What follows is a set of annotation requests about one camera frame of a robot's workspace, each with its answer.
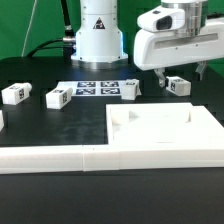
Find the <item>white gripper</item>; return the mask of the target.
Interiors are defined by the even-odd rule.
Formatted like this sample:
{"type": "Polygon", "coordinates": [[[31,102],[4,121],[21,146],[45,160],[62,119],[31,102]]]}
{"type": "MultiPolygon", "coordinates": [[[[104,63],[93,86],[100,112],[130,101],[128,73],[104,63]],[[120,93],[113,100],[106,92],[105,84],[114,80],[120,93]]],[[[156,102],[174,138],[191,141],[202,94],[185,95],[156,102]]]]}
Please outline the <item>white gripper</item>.
{"type": "Polygon", "coordinates": [[[195,37],[177,38],[173,31],[151,33],[141,29],[134,41],[133,59],[141,70],[154,70],[159,86],[164,87],[166,67],[199,62],[199,80],[206,61],[224,57],[224,18],[209,19],[195,37]]]}

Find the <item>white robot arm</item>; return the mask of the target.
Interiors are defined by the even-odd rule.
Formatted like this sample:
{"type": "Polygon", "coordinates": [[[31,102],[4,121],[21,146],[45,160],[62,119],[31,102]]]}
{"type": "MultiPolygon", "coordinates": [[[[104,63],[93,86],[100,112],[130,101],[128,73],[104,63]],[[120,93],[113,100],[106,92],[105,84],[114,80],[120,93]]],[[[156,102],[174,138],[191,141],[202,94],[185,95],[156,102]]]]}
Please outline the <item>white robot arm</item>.
{"type": "MultiPolygon", "coordinates": [[[[134,64],[155,71],[161,86],[167,67],[196,63],[201,74],[208,61],[224,57],[224,15],[210,14],[208,0],[161,0],[137,18],[137,25],[134,64]]],[[[81,27],[71,59],[91,69],[128,59],[117,27],[117,0],[81,0],[81,27]]]]}

